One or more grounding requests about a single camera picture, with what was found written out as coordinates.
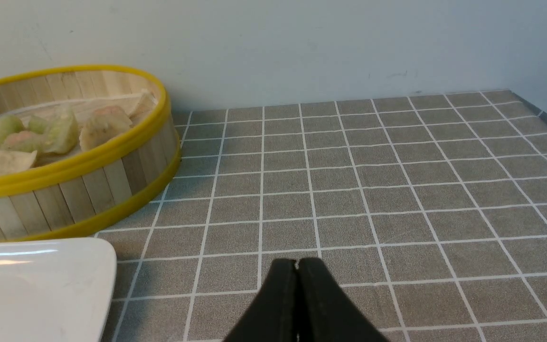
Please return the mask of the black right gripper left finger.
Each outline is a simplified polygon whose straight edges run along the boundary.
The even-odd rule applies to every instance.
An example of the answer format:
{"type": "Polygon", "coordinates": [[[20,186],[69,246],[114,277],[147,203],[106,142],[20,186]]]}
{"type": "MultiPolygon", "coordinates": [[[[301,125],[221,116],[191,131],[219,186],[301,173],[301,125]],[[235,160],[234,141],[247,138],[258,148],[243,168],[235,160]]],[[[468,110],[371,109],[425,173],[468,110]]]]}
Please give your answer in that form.
{"type": "Polygon", "coordinates": [[[295,260],[276,258],[256,297],[224,341],[295,342],[296,270],[295,260]]]}

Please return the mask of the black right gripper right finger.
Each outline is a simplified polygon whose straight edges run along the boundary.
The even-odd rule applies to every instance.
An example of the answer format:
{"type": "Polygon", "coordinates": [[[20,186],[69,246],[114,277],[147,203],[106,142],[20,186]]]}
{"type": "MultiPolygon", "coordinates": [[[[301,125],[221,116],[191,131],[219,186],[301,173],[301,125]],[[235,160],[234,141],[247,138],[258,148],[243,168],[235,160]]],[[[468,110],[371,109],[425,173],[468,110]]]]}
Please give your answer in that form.
{"type": "Polygon", "coordinates": [[[298,262],[300,342],[387,342],[337,284],[320,258],[298,262]]]}

